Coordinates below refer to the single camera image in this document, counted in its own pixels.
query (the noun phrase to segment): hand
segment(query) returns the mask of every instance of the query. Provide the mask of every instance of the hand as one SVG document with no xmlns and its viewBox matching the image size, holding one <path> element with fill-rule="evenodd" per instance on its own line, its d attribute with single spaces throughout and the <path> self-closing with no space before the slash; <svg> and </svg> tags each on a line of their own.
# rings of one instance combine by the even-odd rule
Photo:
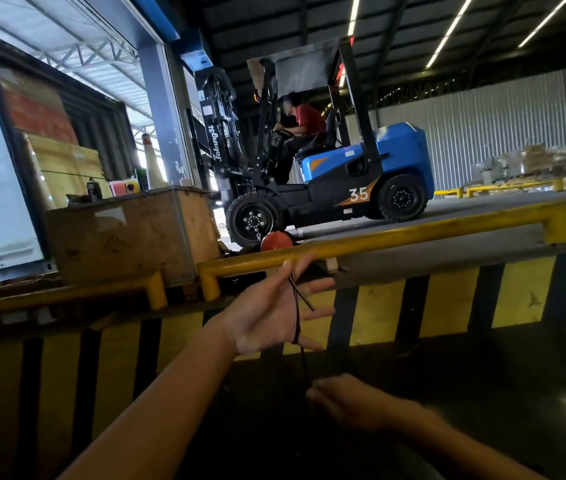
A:
<svg viewBox="0 0 566 480">
<path fill-rule="evenodd" d="M 393 428 L 396 418 L 423 409 L 418 403 L 386 394 L 349 374 L 315 380 L 306 396 L 339 423 L 368 431 Z"/>
<path fill-rule="evenodd" d="M 276 273 L 250 286 L 218 315 L 239 355 L 257 352 L 294 340 L 296 332 L 296 302 L 294 290 L 287 278 L 294 272 L 295 279 L 314 260 L 313 254 L 302 256 L 296 266 L 286 261 Z M 334 286 L 334 279 L 324 278 L 299 285 L 305 296 L 325 291 Z M 334 308 L 301 311 L 301 320 L 334 315 Z M 321 350 L 315 340 L 300 335 L 298 344 L 311 350 Z"/>
</svg>

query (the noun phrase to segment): number 35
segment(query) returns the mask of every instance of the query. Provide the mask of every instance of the number 35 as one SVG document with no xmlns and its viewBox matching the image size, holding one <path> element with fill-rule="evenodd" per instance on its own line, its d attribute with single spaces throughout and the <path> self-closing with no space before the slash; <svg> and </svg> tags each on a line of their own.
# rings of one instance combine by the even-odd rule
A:
<svg viewBox="0 0 566 480">
<path fill-rule="evenodd" d="M 357 189 L 350 189 L 352 197 L 350 198 L 350 202 L 356 202 L 359 200 L 367 200 L 369 195 L 366 192 L 367 187 L 360 187 L 358 189 L 359 193 L 357 193 Z"/>
</svg>

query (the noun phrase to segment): linear ceiling light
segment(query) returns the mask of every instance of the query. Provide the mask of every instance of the linear ceiling light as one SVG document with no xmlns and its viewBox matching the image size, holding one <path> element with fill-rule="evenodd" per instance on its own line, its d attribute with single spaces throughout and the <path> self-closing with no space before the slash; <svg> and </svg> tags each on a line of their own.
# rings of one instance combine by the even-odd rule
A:
<svg viewBox="0 0 566 480">
<path fill-rule="evenodd" d="M 443 47 L 447 43 L 447 39 L 449 39 L 450 35 L 452 34 L 454 29 L 456 28 L 456 25 L 458 25 L 458 22 L 461 21 L 461 17 L 467 11 L 467 7 L 470 6 L 471 2 L 472 2 L 472 0 L 465 0 L 465 3 L 463 3 L 463 6 L 461 7 L 460 11 L 458 12 L 458 15 L 456 15 L 454 21 L 452 22 L 452 25 L 449 26 L 445 36 L 441 40 L 441 43 L 439 43 L 439 46 L 437 47 L 436 52 L 434 52 L 434 55 L 432 55 L 430 62 L 428 62 L 428 64 L 425 66 L 425 69 L 429 69 L 432 66 L 432 64 L 434 63 L 434 61 L 437 59 L 441 50 L 443 50 Z"/>
<path fill-rule="evenodd" d="M 348 37 L 354 35 L 354 28 L 357 24 L 357 15 L 359 14 L 359 3 L 360 0 L 352 0 L 352 12 L 350 14 L 350 27 L 348 28 Z M 339 80 L 339 88 L 345 86 L 345 71 L 341 75 L 341 80 Z"/>
<path fill-rule="evenodd" d="M 556 12 L 559 11 L 559 10 L 563 7 L 563 5 L 565 5 L 565 4 L 566 4 L 566 0 L 562 0 L 562 1 L 556 6 L 556 8 L 554 8 L 554 9 L 550 12 L 550 15 L 546 16 L 546 17 L 543 19 L 543 22 L 539 23 L 538 26 L 537 26 L 534 30 L 532 30 L 532 33 L 530 33 L 530 35 L 528 35 L 528 36 L 526 37 L 526 39 L 523 40 L 523 42 L 520 43 L 520 45 L 518 46 L 518 48 L 521 48 L 521 47 L 523 47 L 525 44 L 527 44 L 527 42 L 529 42 L 529 40 L 530 40 L 532 37 L 534 37 L 534 35 L 536 35 L 536 32 L 539 31 L 539 30 L 541 30 L 541 28 L 543 28 L 543 25 L 546 24 L 546 23 L 548 23 L 548 22 L 550 21 L 550 18 L 553 17 L 554 15 L 556 15 Z"/>
</svg>

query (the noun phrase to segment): black hair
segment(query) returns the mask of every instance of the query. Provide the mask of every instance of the black hair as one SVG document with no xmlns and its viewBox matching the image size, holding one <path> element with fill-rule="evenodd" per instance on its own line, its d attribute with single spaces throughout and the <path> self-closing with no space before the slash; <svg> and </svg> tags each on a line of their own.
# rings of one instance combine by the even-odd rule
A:
<svg viewBox="0 0 566 480">
<path fill-rule="evenodd" d="M 283 102 L 288 102 L 294 107 L 299 107 L 301 103 L 301 96 L 297 93 L 289 93 L 287 96 L 283 97 Z"/>
</svg>

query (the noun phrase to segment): orange round object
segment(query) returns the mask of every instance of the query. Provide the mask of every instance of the orange round object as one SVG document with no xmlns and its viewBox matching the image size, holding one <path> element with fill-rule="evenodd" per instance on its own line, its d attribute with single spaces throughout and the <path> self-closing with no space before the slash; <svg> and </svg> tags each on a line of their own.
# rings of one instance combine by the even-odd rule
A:
<svg viewBox="0 0 566 480">
<path fill-rule="evenodd" d="M 294 242 L 289 234 L 276 230 L 267 234 L 260 242 L 261 251 L 273 251 L 275 249 L 291 248 Z"/>
</svg>

